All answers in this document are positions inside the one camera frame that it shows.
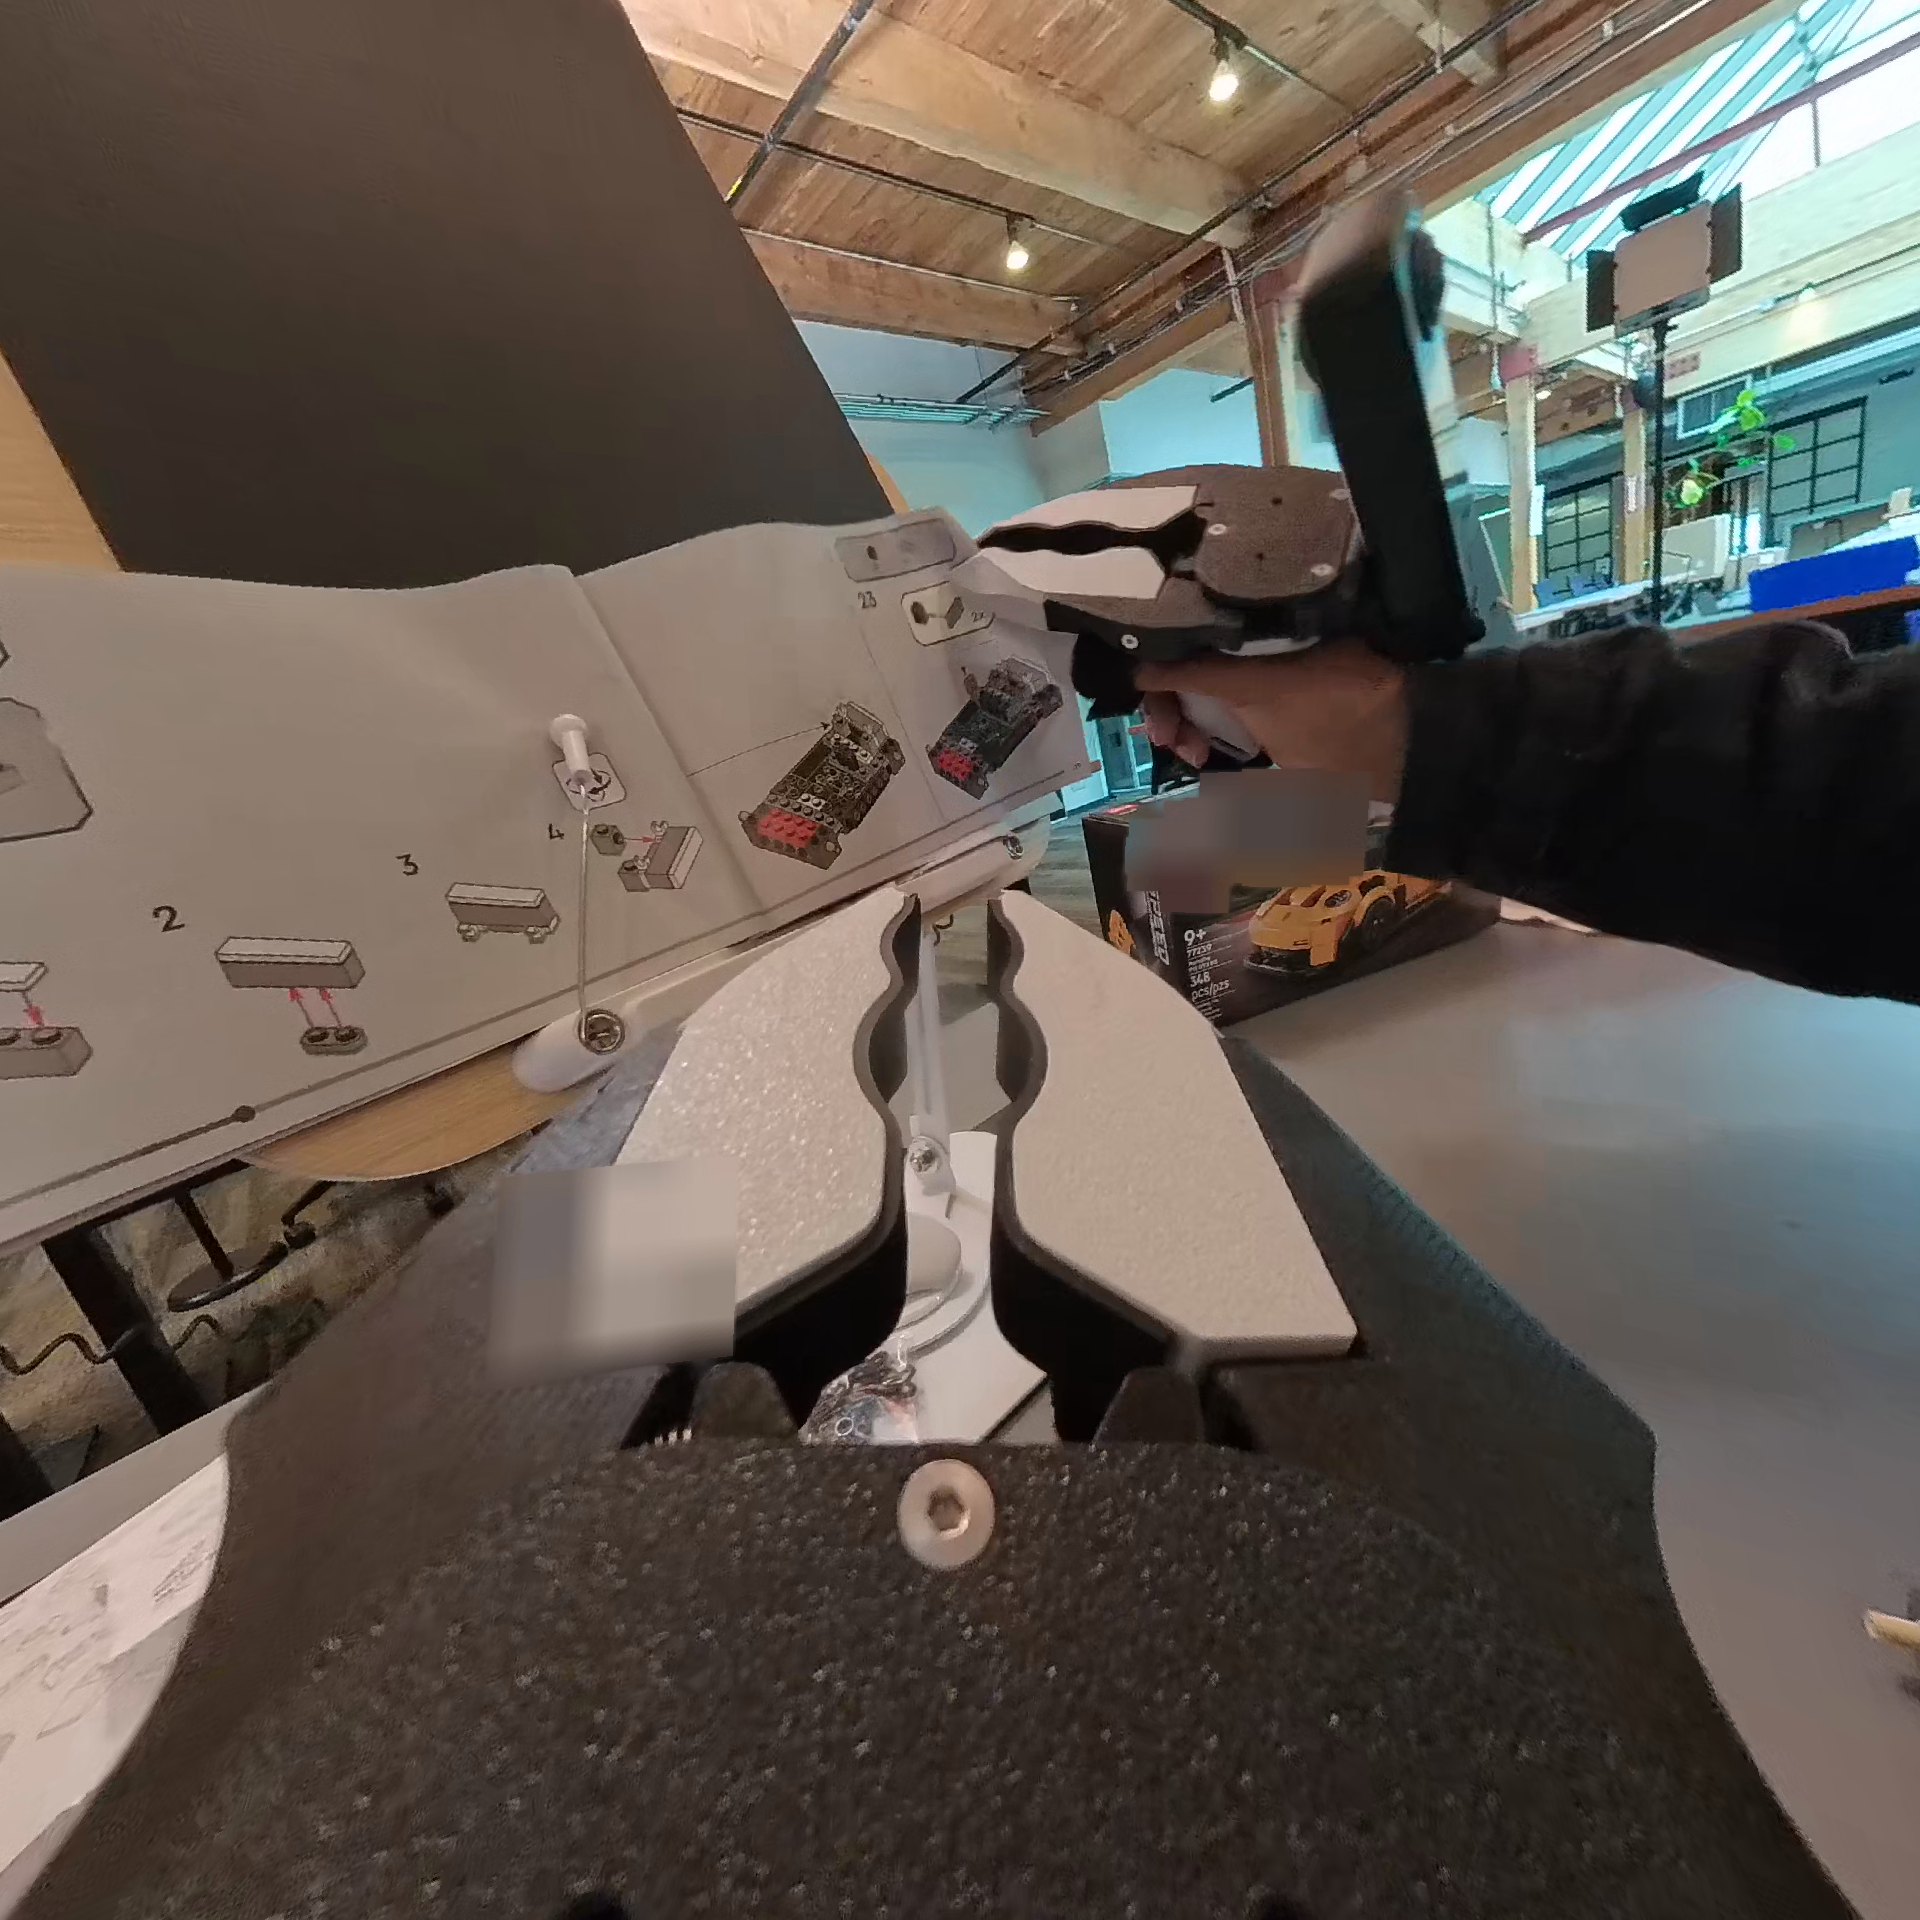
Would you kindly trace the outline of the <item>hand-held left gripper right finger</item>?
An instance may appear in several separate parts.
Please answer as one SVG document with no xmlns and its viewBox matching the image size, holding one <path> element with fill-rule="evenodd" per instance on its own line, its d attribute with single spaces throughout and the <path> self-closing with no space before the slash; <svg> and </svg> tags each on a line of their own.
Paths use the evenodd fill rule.
<svg viewBox="0 0 1920 1920">
<path fill-rule="evenodd" d="M 993 903 L 995 1222 L 1175 1363 L 1322 1359 L 1358 1338 L 1215 1027 L 1028 893 Z"/>
</svg>

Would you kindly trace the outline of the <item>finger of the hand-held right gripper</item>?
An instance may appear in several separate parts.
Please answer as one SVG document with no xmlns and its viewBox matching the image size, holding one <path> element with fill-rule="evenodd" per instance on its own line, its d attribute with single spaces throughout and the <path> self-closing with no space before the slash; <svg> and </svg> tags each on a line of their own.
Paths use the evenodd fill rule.
<svg viewBox="0 0 1920 1920">
<path fill-rule="evenodd" d="M 1036 633 L 1201 633 L 1206 594 L 1169 577 L 1145 547 L 1088 554 L 980 547 L 951 570 L 950 587 L 971 611 L 987 611 Z"/>
<path fill-rule="evenodd" d="M 1206 511 L 1199 506 L 1199 485 L 1150 483 L 1057 497 L 996 521 L 977 538 L 977 547 L 1020 557 L 1083 559 L 1137 548 L 1154 559 L 1182 559 L 1202 540 Z"/>
</svg>

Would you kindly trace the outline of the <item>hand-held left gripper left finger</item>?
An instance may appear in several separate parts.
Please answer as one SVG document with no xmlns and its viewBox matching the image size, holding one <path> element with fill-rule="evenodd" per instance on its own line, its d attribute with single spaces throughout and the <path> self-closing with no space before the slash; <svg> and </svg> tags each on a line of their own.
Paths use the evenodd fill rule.
<svg viewBox="0 0 1920 1920">
<path fill-rule="evenodd" d="M 868 893 L 762 947 L 690 1014 L 623 1167 L 692 1165 L 731 1198 L 734 1329 L 868 1271 L 887 1332 L 905 1297 L 905 1013 L 919 988 L 921 900 Z"/>
</svg>

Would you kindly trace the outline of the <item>white book stand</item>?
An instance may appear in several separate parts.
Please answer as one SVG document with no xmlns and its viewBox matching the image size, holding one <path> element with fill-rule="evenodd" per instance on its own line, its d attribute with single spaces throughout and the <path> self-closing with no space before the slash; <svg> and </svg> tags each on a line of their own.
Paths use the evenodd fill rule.
<svg viewBox="0 0 1920 1920">
<path fill-rule="evenodd" d="M 987 1116 L 987 1046 L 996 1014 L 985 989 L 978 918 L 999 891 L 1026 884 L 1046 858 L 1058 797 L 1008 811 L 993 831 L 937 855 L 921 889 L 919 988 L 910 1006 L 904 1113 L 905 1212 L 943 1215 L 960 1231 L 987 1303 L 971 1331 L 919 1373 L 921 1442 L 1007 1435 L 1041 1401 L 1042 1375 L 993 1322 L 991 1239 L 995 1149 Z M 247 1153 L 247 1164 L 310 1183 L 378 1183 L 436 1177 L 536 1132 L 579 1091 L 529 1085 L 519 1050 L 503 1046 L 412 1087 Z"/>
</svg>

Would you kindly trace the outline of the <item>instruction booklet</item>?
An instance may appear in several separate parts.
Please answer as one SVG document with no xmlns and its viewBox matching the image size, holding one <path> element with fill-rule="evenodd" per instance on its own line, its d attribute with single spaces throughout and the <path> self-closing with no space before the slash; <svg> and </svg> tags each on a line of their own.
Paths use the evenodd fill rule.
<svg viewBox="0 0 1920 1920">
<path fill-rule="evenodd" d="M 1088 774 L 945 511 L 418 589 L 8 567 L 4 1247 Z"/>
</svg>

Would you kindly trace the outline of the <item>person's right hand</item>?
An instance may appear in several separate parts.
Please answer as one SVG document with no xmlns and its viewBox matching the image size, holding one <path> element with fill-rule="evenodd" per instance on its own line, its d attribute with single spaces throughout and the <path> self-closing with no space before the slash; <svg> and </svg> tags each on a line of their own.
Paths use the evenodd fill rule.
<svg viewBox="0 0 1920 1920">
<path fill-rule="evenodd" d="M 1154 747 L 1193 770 L 1212 763 L 1217 735 L 1199 709 L 1217 705 L 1271 763 L 1361 778 L 1372 803 L 1399 797 L 1406 678 L 1398 662 L 1356 639 L 1323 639 L 1289 657 L 1140 662 L 1137 687 Z"/>
</svg>

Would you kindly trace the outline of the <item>black toy car set box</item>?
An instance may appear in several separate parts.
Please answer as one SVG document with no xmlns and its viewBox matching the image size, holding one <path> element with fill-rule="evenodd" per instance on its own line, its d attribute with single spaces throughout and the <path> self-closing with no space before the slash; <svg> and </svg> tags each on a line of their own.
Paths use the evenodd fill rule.
<svg viewBox="0 0 1920 1920">
<path fill-rule="evenodd" d="M 1174 796 L 1108 804 L 1083 822 L 1102 932 L 1217 1029 L 1378 977 L 1494 929 L 1502 907 L 1473 887 L 1367 868 L 1267 889 L 1234 883 L 1224 914 L 1182 914 L 1128 876 L 1139 829 Z"/>
</svg>

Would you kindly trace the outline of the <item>green potted plant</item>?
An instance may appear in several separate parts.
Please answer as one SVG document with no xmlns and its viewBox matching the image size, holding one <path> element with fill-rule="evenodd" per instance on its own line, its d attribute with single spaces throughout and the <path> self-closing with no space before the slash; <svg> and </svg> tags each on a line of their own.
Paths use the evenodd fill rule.
<svg viewBox="0 0 1920 1920">
<path fill-rule="evenodd" d="M 1775 458 L 1796 450 L 1796 438 L 1769 421 L 1767 406 L 1751 386 L 1707 425 L 1700 445 L 1687 450 L 1664 474 L 1664 506 L 1670 511 L 1723 511 L 1732 483 L 1764 474 Z"/>
</svg>

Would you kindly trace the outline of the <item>studio light panel on stand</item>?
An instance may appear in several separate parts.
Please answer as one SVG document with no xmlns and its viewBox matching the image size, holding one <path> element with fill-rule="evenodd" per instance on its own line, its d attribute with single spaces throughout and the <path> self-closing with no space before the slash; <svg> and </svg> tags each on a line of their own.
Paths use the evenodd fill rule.
<svg viewBox="0 0 1920 1920">
<path fill-rule="evenodd" d="M 1713 289 L 1745 266 L 1745 193 L 1736 182 L 1703 199 L 1703 173 L 1649 193 L 1623 207 L 1614 246 L 1586 254 L 1584 322 L 1614 341 L 1651 338 L 1651 383 L 1640 403 L 1646 419 L 1642 454 L 1642 517 L 1649 538 L 1643 607 L 1664 614 L 1664 406 L 1671 326 L 1703 306 Z"/>
</svg>

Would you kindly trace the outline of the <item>blue storage crate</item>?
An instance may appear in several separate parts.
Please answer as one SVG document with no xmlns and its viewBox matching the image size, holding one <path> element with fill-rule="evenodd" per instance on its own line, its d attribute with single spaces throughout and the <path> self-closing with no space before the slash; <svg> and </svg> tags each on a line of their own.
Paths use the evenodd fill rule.
<svg viewBox="0 0 1920 1920">
<path fill-rule="evenodd" d="M 1783 613 L 1915 585 L 1915 533 L 1911 515 L 1815 556 L 1759 567 L 1746 582 L 1748 607 Z"/>
</svg>

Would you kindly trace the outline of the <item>dark grey partition panel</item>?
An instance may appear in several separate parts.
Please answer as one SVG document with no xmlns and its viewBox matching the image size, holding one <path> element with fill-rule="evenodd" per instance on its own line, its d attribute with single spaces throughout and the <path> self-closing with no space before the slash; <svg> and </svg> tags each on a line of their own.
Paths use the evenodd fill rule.
<svg viewBox="0 0 1920 1920">
<path fill-rule="evenodd" d="M 4 361 L 122 570 L 590 571 L 889 511 L 611 3 L 9 3 Z"/>
</svg>

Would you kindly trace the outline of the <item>printed white paper bag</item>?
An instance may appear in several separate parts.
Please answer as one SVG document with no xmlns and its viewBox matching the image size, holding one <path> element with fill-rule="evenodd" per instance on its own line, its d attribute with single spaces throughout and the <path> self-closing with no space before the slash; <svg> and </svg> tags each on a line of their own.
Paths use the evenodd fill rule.
<svg viewBox="0 0 1920 1920">
<path fill-rule="evenodd" d="M 71 1557 L 4 1607 L 2 1758 L 15 1779 L 65 1779 L 137 1722 L 126 1675 L 174 1641 L 207 1596 L 225 1539 L 225 1457 Z"/>
</svg>

